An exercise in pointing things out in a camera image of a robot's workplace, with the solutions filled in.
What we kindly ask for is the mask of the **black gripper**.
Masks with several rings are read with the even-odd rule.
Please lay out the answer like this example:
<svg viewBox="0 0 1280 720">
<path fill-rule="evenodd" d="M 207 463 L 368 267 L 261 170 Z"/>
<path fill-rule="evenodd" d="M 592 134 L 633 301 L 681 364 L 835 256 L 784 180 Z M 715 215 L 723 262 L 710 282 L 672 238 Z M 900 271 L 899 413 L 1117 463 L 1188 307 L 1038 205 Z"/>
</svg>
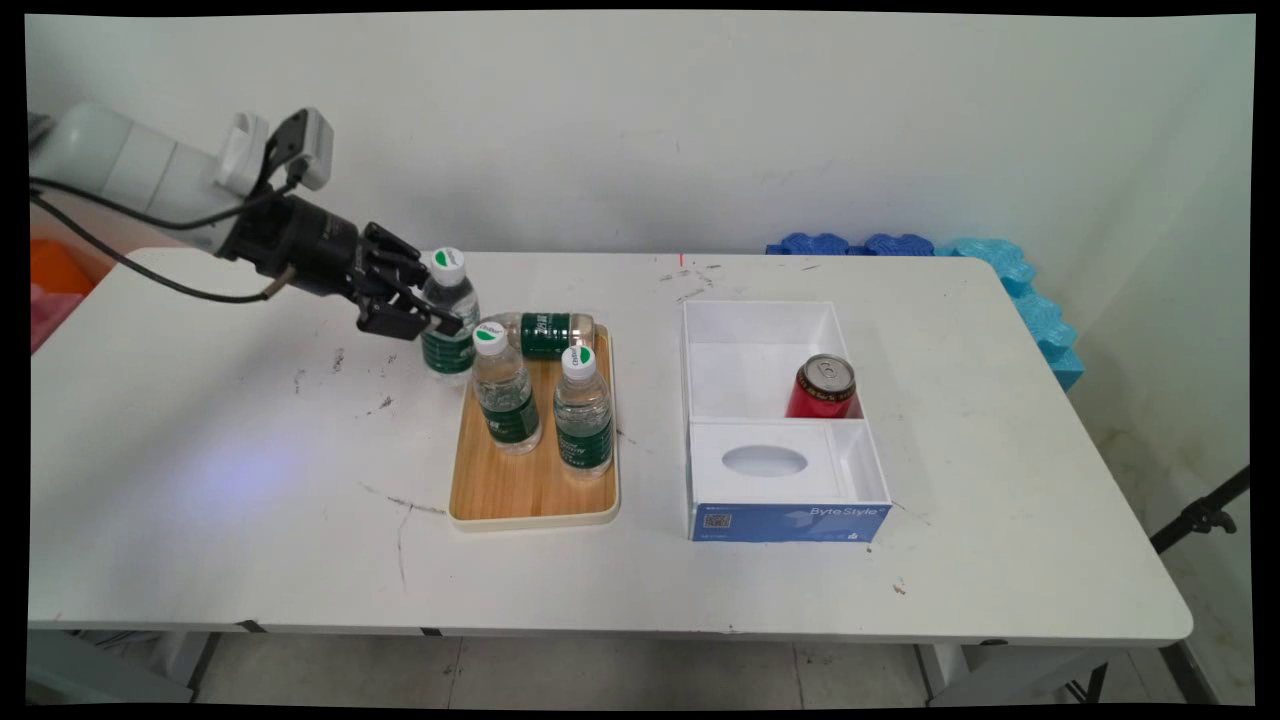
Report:
<svg viewBox="0 0 1280 720">
<path fill-rule="evenodd" d="M 293 195 L 241 214 L 221 246 L 225 260 L 251 263 L 270 279 L 264 300 L 287 286 L 340 296 L 357 301 L 361 332 L 393 340 L 416 340 L 428 331 L 451 338 L 463 329 L 460 316 L 412 292 L 369 293 L 364 255 L 370 270 L 389 272 L 411 290 L 421 290 L 430 277 L 422 254 L 388 228 L 376 222 L 357 225 Z"/>
</svg>

